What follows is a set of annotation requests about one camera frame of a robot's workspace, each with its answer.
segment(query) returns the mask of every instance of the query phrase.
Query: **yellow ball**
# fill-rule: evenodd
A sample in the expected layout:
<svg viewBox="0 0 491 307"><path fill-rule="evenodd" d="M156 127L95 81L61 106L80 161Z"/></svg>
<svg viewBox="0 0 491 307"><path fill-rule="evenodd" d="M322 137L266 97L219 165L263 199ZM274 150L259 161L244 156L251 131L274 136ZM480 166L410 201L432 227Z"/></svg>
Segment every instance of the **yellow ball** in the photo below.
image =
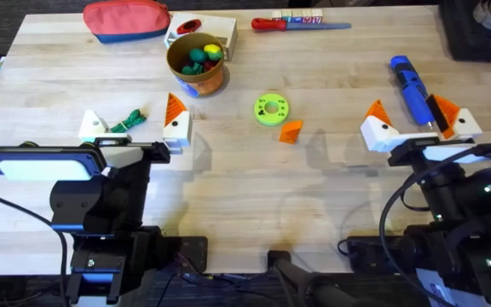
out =
<svg viewBox="0 0 491 307"><path fill-rule="evenodd" d="M221 48L213 43L210 43L209 45L204 46L204 52L207 53L216 53L217 51L221 51Z"/></svg>

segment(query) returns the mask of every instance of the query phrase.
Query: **screwdriver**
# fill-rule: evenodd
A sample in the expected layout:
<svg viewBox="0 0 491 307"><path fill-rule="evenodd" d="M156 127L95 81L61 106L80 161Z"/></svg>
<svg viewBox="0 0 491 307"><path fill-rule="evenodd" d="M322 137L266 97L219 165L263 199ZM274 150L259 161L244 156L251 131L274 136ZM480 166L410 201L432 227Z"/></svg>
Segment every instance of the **screwdriver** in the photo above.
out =
<svg viewBox="0 0 491 307"><path fill-rule="evenodd" d="M427 89L420 80L413 63L405 55L394 56L390 61L390 67L397 76L401 85L402 96L418 125L428 125L433 129L433 114L427 107Z"/></svg>
<svg viewBox="0 0 491 307"><path fill-rule="evenodd" d="M272 30L333 30L333 29L350 29L349 23L294 23L287 22L286 20L267 20L264 18L254 18L251 21L251 27L254 30L259 31L272 31Z"/></svg>

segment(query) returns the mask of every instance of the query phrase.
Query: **red screwdriver handle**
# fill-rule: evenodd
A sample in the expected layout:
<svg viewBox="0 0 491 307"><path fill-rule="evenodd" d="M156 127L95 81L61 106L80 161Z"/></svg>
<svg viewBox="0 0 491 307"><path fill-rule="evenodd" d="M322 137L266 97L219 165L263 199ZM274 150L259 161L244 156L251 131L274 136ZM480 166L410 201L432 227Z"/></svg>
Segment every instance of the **red screwdriver handle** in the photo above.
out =
<svg viewBox="0 0 491 307"><path fill-rule="evenodd" d="M251 27L255 30L260 30L260 31L270 31L270 30L285 31L287 28L287 21L285 21L285 20L267 20L264 18L254 18L251 21Z"/></svg>

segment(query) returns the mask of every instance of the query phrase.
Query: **red ball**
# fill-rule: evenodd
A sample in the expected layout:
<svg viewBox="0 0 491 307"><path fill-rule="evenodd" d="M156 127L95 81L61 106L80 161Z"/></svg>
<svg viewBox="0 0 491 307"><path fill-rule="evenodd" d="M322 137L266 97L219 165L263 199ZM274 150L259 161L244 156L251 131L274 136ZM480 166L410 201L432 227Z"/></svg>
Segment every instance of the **red ball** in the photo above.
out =
<svg viewBox="0 0 491 307"><path fill-rule="evenodd" d="M205 61L204 62L204 72L208 72L210 71L213 67L215 67L215 65L217 65L216 62L214 61Z"/></svg>

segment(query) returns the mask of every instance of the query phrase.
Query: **green ball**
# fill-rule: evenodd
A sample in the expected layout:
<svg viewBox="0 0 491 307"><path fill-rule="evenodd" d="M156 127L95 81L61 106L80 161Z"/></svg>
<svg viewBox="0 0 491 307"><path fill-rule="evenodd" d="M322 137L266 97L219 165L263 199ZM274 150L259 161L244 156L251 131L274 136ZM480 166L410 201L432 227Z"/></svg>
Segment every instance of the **green ball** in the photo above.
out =
<svg viewBox="0 0 491 307"><path fill-rule="evenodd" d="M186 75L194 75L196 73L194 73L194 70L192 67L184 67L182 70L181 70L181 73L182 74L186 74Z"/></svg>
<svg viewBox="0 0 491 307"><path fill-rule="evenodd" d="M198 48L192 49L188 53L188 56L190 56L190 58L191 58L191 60L193 60L193 62L196 62L199 64L204 63L205 60L207 60L207 58L208 58L208 55L204 51L202 51L201 49L198 49Z"/></svg>
<svg viewBox="0 0 491 307"><path fill-rule="evenodd" d="M217 52L208 52L208 57L212 61L219 61L222 58L222 51L218 50Z"/></svg>

